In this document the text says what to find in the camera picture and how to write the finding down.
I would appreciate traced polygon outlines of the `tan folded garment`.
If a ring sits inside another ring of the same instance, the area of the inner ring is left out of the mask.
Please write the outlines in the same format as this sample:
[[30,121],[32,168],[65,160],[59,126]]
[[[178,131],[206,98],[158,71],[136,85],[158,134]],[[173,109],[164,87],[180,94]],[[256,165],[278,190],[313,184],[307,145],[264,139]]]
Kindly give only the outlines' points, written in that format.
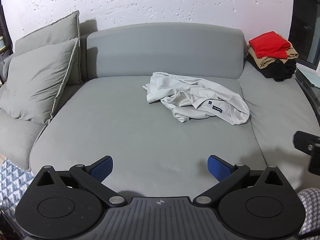
[[[293,46],[291,46],[289,50],[286,51],[286,53],[287,59],[279,59],[280,62],[286,63],[288,60],[297,59],[299,57],[299,54],[296,52]],[[253,57],[253,60],[259,69],[266,68],[269,64],[272,64],[277,61],[276,58],[266,56],[260,59],[257,58],[253,48],[250,45],[248,45],[248,55],[251,55],[251,57]]]

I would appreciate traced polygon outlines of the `glass side table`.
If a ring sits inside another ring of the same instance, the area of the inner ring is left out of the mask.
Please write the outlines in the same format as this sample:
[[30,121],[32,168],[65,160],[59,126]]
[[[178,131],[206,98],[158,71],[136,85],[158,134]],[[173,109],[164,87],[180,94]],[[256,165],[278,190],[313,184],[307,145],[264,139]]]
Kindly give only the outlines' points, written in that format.
[[296,81],[303,90],[319,122],[319,76],[307,67],[297,64]]

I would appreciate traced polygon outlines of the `white t-shirt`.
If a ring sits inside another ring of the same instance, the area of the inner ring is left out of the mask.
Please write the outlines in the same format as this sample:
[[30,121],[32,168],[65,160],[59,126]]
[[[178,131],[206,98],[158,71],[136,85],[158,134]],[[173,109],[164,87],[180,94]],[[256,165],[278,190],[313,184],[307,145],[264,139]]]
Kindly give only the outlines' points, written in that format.
[[241,125],[250,116],[238,93],[200,77],[154,72],[143,88],[148,103],[160,101],[181,123],[217,116],[231,125]]

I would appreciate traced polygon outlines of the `rear grey cushion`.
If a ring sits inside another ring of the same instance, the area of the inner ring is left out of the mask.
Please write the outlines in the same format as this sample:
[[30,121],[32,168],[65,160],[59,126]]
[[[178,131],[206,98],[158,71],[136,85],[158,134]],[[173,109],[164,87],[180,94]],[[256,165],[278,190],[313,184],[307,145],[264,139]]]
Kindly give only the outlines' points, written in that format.
[[[15,43],[15,55],[18,56],[34,49],[66,42],[74,38],[80,38],[79,11],[77,10],[17,40]],[[78,41],[67,82],[68,85],[82,84],[80,61],[81,49],[80,41]]]

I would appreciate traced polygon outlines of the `grey sofa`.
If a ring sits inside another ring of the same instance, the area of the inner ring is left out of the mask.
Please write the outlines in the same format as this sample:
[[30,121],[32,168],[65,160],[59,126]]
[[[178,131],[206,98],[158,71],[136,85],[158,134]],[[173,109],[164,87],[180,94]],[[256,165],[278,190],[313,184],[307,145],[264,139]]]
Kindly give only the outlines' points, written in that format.
[[[295,190],[319,187],[309,156],[292,143],[297,131],[319,135],[310,103],[295,79],[267,79],[244,60],[240,30],[137,24],[80,41],[84,84],[65,88],[48,125],[1,111],[1,154],[21,169],[66,170],[110,155],[114,170],[104,183],[126,198],[195,197],[216,183],[207,170],[215,154],[254,170],[276,165]],[[238,93],[249,107],[248,121],[179,122],[161,102],[147,102],[144,85],[157,71],[199,75]]]

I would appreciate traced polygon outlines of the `front grey cushion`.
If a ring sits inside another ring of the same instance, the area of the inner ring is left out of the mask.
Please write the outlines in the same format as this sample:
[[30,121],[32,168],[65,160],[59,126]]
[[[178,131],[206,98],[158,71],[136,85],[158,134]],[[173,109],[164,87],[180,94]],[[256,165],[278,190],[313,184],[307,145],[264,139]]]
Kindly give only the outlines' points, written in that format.
[[69,79],[79,39],[50,44],[13,57],[1,96],[12,118],[47,125]]

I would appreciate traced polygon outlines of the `dark window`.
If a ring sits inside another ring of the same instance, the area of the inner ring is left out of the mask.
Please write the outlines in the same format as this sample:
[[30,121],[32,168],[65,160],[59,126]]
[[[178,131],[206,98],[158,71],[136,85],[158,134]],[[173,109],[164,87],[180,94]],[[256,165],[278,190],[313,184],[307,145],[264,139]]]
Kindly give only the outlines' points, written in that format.
[[319,0],[293,0],[289,41],[299,54],[298,63],[319,68]]

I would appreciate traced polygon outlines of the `blue white patterned rug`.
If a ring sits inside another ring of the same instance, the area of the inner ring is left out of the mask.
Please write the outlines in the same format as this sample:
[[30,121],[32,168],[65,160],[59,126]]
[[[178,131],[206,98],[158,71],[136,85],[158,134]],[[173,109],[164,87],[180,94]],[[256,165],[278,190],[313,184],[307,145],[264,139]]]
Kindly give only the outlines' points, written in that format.
[[15,217],[16,207],[33,179],[32,172],[23,170],[9,159],[1,165],[1,209],[9,217]]

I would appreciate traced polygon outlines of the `grey cushion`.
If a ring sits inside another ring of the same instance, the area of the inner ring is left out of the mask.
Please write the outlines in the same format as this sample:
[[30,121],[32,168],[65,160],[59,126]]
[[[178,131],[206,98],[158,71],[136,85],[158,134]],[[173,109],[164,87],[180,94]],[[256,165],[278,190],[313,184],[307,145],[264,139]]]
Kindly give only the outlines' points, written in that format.
[[[66,42],[74,38],[80,38],[79,11],[77,10],[17,40],[15,43],[15,55],[18,56],[34,49]],[[78,41],[67,82],[68,85],[82,84],[80,61],[81,49],[80,41]]]
[[13,57],[1,96],[12,118],[47,125],[69,79],[79,39],[50,44]]

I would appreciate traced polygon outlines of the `red folded garment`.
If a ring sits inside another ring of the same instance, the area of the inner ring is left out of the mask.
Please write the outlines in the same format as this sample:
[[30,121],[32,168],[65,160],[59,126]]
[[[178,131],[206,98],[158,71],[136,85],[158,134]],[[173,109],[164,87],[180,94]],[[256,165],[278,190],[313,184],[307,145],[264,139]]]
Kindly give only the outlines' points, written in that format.
[[291,43],[274,31],[261,34],[251,40],[249,45],[253,48],[257,58],[271,57],[275,59],[287,59],[287,51]]

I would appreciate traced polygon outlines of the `black folded garment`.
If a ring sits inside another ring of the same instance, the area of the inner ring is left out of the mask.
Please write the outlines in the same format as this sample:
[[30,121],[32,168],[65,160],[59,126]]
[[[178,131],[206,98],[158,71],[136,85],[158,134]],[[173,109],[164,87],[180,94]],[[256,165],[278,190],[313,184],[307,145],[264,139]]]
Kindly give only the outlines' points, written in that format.
[[269,64],[267,67],[260,69],[255,62],[254,58],[247,54],[247,61],[265,78],[272,78],[276,82],[282,82],[286,79],[290,79],[296,71],[296,60],[289,59],[285,63],[276,59],[276,61]]

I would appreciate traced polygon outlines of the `houndstooth patterned fabric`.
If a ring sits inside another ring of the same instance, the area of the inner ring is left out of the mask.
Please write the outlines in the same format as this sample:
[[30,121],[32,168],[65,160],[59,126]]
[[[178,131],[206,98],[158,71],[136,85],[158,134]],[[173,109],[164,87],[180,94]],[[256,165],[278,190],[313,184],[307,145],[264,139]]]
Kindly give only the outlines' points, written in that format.
[[304,189],[298,193],[305,208],[305,220],[299,232],[299,239],[319,239],[319,196],[317,188]]

